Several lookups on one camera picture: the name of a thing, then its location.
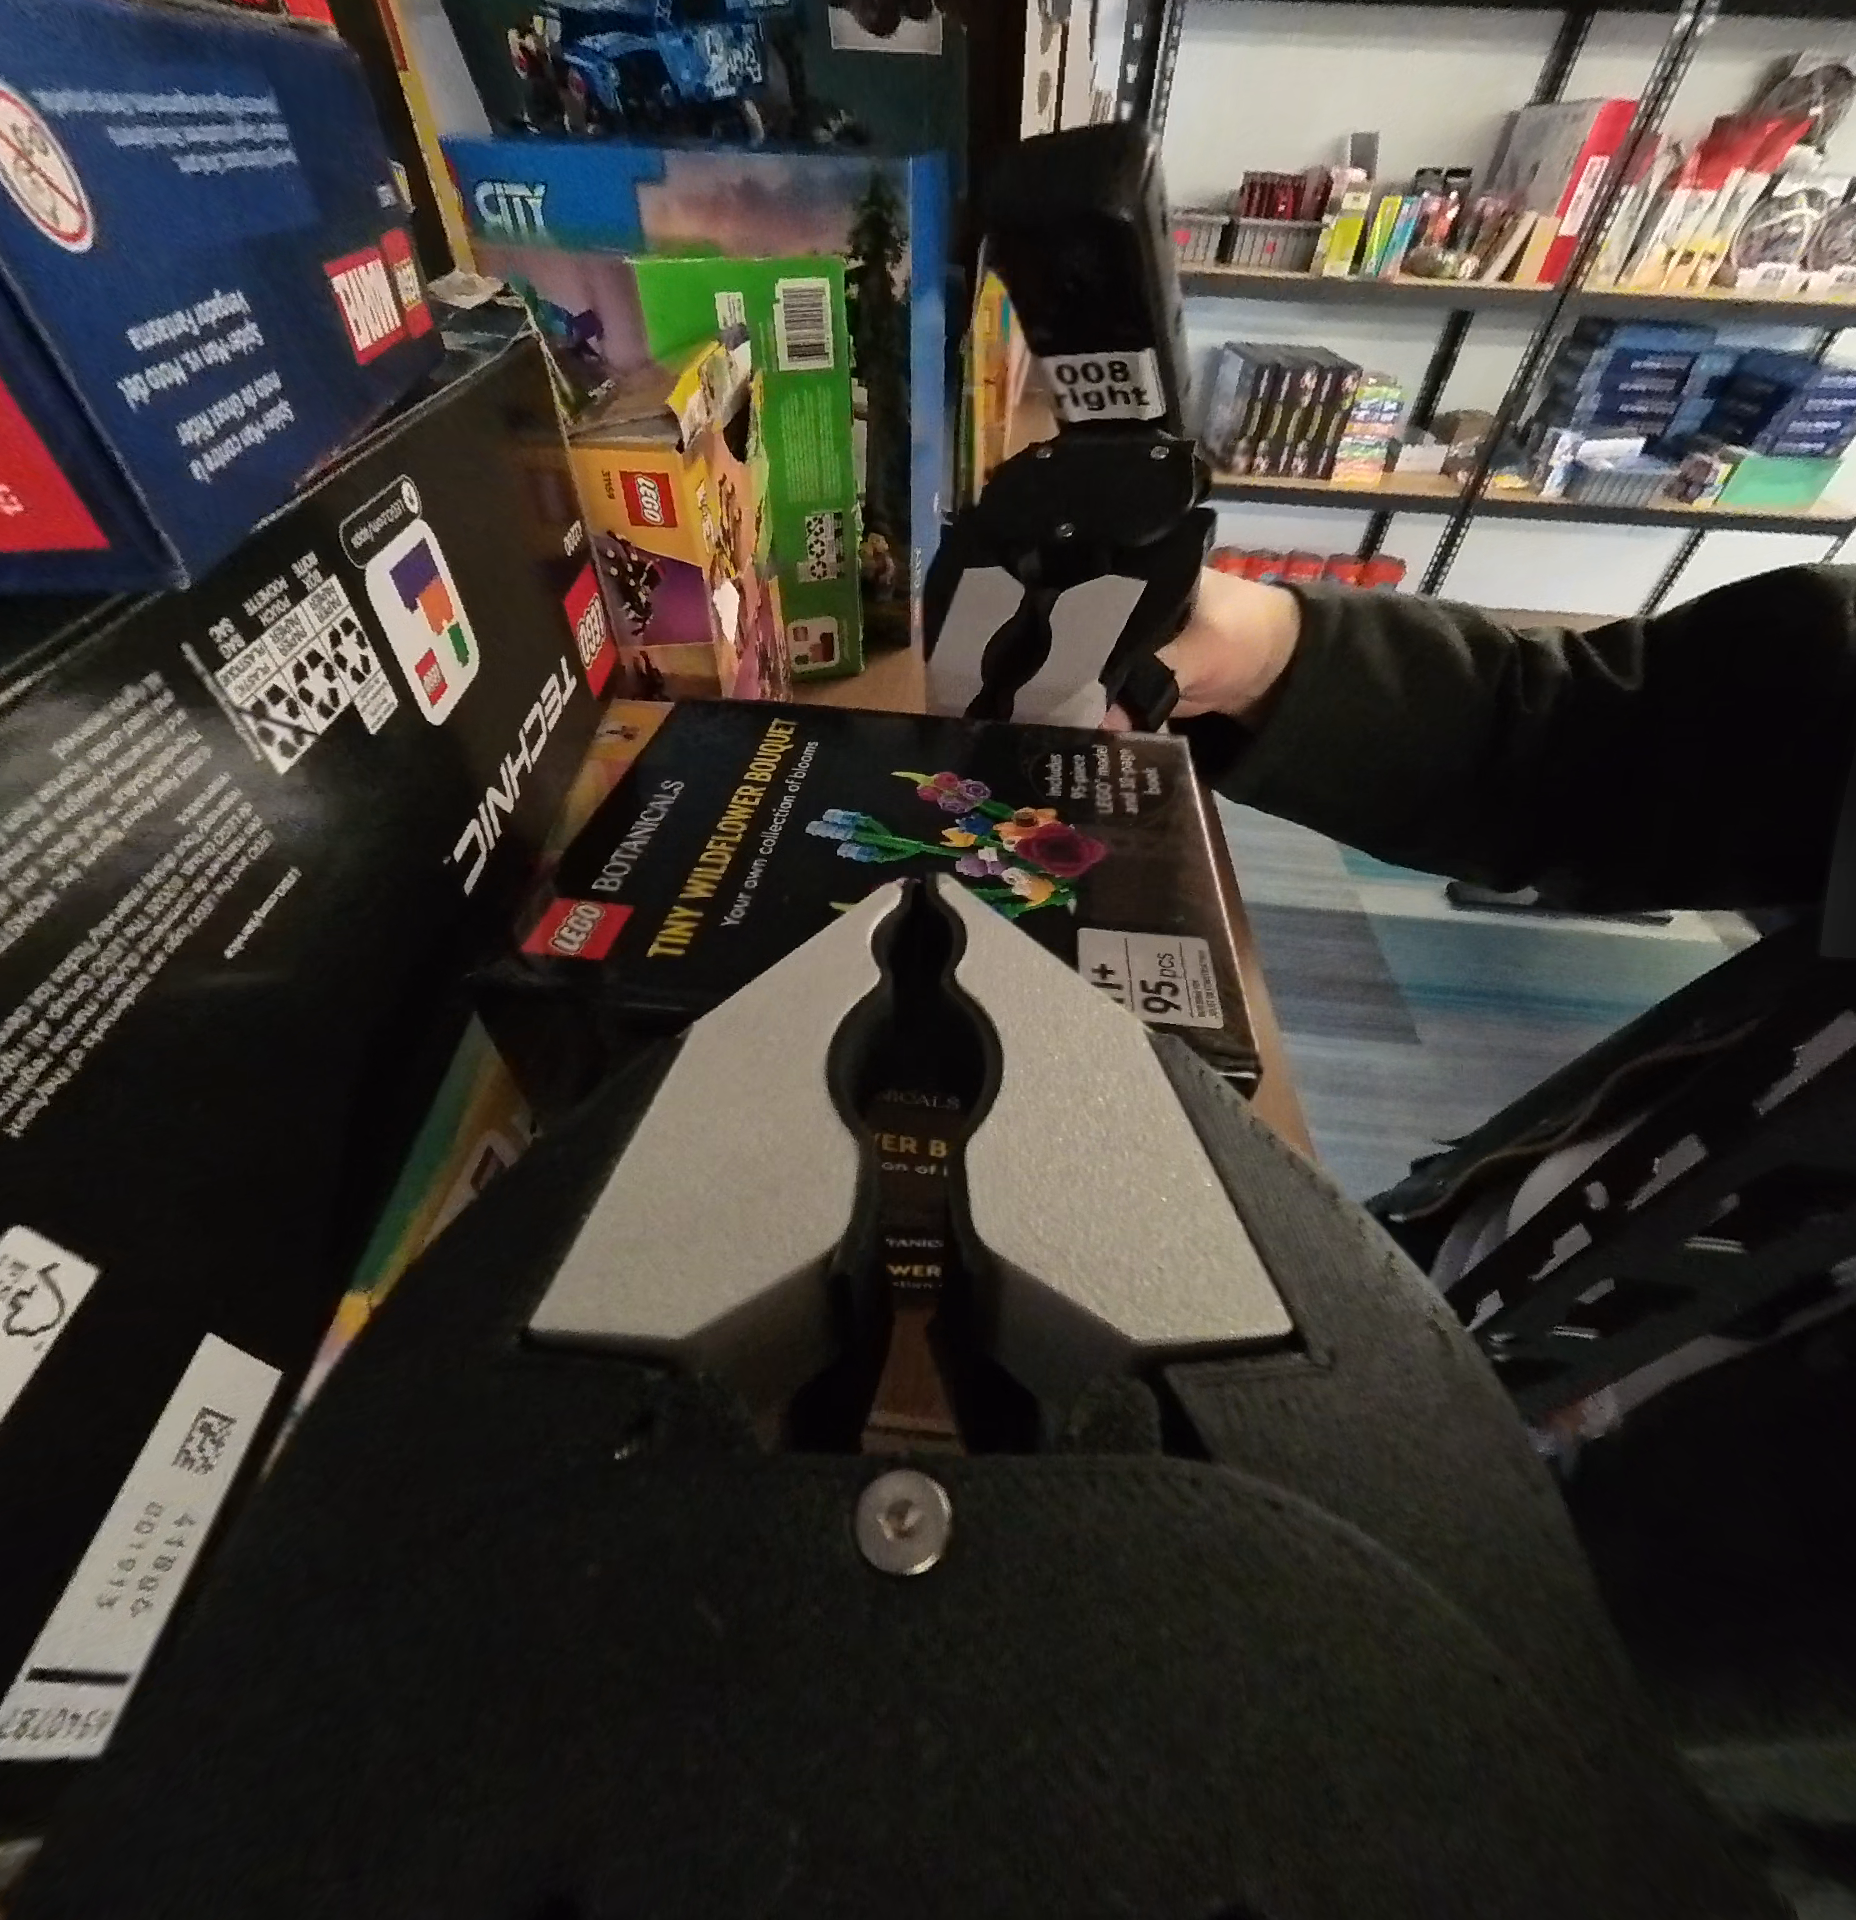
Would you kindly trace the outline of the large black lego box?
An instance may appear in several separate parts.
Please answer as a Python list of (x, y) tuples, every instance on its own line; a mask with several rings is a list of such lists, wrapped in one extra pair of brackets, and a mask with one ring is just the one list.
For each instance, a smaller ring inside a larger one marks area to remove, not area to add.
[(0, 1851), (270, 1472), (607, 680), (529, 327), (209, 580), (0, 659)]

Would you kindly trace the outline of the person's right forearm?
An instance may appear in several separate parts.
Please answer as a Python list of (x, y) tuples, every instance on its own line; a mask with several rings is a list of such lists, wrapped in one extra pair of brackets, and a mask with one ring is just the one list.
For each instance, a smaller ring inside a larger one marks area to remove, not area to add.
[(1181, 724), (1218, 793), (1566, 911), (1809, 911), (1856, 962), (1856, 566), (1599, 626), (1290, 584), (1268, 709)]

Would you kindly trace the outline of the wooden shelf with boxes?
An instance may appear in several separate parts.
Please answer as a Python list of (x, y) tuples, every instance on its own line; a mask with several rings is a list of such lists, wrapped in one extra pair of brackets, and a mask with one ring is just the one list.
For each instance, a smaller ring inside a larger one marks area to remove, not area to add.
[[(1181, 207), (1221, 207), (1245, 172), (1334, 160), (1383, 137), (1390, 172), (1490, 168), (1527, 100), (1635, 100), (1700, 128), (1779, 56), (1856, 56), (1856, 8), (1171, 8), (1160, 172)], [(1204, 264), (1186, 294), (1192, 379), (1226, 340), (1339, 350), (1406, 379), (1406, 416), (1490, 410), (1510, 427), (1534, 397), (1559, 289), (1361, 289)], [(1625, 617), (1787, 566), (1856, 562), (1856, 452), (1823, 512), (1787, 521), (1579, 501), (1519, 501), (1469, 481), (1218, 487), (1218, 542), (1240, 553), (1390, 553), (1406, 584), (1483, 609)]]

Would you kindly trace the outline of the pile of blue game boxes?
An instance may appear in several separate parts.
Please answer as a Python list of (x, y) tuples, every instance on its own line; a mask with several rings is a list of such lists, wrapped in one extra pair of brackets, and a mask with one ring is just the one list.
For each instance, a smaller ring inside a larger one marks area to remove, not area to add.
[(1519, 427), (1534, 498), (1813, 512), (1856, 442), (1856, 363), (1779, 333), (1579, 319)]

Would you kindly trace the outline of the row of dark game boxes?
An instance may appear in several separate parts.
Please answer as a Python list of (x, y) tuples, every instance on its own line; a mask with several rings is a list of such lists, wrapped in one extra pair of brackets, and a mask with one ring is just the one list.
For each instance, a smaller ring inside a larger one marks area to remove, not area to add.
[(1302, 342), (1221, 342), (1204, 462), (1226, 481), (1328, 481), (1367, 365)]

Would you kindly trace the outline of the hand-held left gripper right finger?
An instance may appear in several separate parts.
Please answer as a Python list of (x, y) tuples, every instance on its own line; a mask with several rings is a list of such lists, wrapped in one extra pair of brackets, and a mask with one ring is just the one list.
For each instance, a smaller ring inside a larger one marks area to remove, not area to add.
[(1292, 1308), (1181, 1094), (1160, 1043), (1052, 948), (934, 883), (949, 998), (985, 1032), (953, 1218), (978, 1262), (985, 1355), (1042, 1406), (1159, 1363), (1264, 1355)]

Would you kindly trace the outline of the person's black jacket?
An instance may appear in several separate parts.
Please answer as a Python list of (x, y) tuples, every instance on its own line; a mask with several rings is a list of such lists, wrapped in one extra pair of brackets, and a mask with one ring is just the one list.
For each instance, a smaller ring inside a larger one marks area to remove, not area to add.
[(1856, 1308), (1530, 1442), (1700, 1786), (1856, 1824)]

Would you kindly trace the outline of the yellow pink lego box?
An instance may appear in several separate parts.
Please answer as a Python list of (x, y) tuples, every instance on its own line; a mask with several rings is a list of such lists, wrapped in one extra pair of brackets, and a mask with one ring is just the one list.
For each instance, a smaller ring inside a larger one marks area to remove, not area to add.
[(754, 397), (754, 350), (733, 333), (675, 365), (624, 373), (572, 427), (580, 521), (643, 697), (776, 706), (797, 685)]

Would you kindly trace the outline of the black metal frame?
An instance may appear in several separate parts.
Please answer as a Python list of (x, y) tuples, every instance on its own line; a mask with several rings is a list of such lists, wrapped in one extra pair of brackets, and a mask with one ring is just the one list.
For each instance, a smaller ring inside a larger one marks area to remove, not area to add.
[(1370, 1209), (1530, 1430), (1853, 1308), (1856, 962), (1737, 948)]

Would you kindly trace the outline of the person's right hand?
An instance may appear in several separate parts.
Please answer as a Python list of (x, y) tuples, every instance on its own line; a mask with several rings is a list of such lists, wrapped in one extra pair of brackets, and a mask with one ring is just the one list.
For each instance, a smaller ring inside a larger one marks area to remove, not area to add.
[(1302, 652), (1302, 601), (1268, 580), (1204, 566), (1181, 635), (1159, 652), (1177, 676), (1177, 724), (1226, 718), (1254, 731)]

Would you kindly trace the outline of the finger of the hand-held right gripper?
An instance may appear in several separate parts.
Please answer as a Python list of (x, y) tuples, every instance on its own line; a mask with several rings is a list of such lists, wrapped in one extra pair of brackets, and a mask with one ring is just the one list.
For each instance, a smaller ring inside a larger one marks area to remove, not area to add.
[(1037, 584), (1022, 640), (1006, 645), (1006, 724), (1105, 731), (1112, 659), (1126, 640), (1143, 580)]
[(1057, 645), (1052, 609), (1057, 584), (1029, 584), (1006, 566), (962, 566), (927, 652), (927, 709), (1052, 724), (1057, 693), (1037, 685)]

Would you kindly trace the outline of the row of red cans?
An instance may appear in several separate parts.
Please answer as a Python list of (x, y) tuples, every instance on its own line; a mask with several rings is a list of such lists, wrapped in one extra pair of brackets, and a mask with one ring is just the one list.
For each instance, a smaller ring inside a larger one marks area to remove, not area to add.
[(1361, 553), (1277, 553), (1277, 544), (1218, 544), (1204, 558), (1218, 572), (1264, 580), (1264, 584), (1347, 584), (1347, 590), (1402, 590), (1406, 558), (1361, 558)]

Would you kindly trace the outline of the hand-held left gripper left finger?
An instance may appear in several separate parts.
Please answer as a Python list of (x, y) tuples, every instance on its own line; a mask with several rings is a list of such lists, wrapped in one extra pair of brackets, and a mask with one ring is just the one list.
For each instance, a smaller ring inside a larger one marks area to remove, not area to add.
[(875, 1413), (894, 1308), (857, 1075), (910, 908), (916, 883), (875, 888), (665, 1049), (529, 1316), (532, 1348), (705, 1377), (748, 1415), (831, 1390)]

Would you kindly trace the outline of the green lego box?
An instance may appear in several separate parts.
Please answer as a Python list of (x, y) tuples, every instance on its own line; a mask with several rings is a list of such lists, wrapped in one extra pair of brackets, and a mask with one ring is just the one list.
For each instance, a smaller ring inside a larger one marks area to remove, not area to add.
[(748, 430), (765, 457), (765, 558), (797, 680), (865, 671), (865, 487), (845, 256), (636, 256), (659, 363), (748, 358)]

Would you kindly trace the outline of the black wildflower lego box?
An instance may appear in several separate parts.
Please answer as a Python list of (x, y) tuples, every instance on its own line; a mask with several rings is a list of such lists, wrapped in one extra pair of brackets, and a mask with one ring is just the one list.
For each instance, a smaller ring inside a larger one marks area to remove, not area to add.
[(502, 981), (508, 1043), (539, 1093), (580, 1093), (580, 1068), (607, 1075), (508, 1198), (508, 1218), (532, 1227), (520, 1348), (665, 1049), (875, 888), (916, 883), (888, 940), (888, 1011), (865, 1028), (857, 1075), (879, 1164), (888, 1348), (935, 1348), (953, 1406), (1003, 1390), (1006, 1425), (1042, 1406), (985, 1355), (978, 1262), (953, 1218), (985, 1032), (949, 998), (953, 939), (934, 903), (935, 878), (1196, 1055), (1177, 1080), (1245, 1212), (1226, 1122), (1204, 1122), (1196, 1102), (1254, 1083), (1259, 1055), (1221, 856), (1181, 742), (668, 706), (566, 844)]

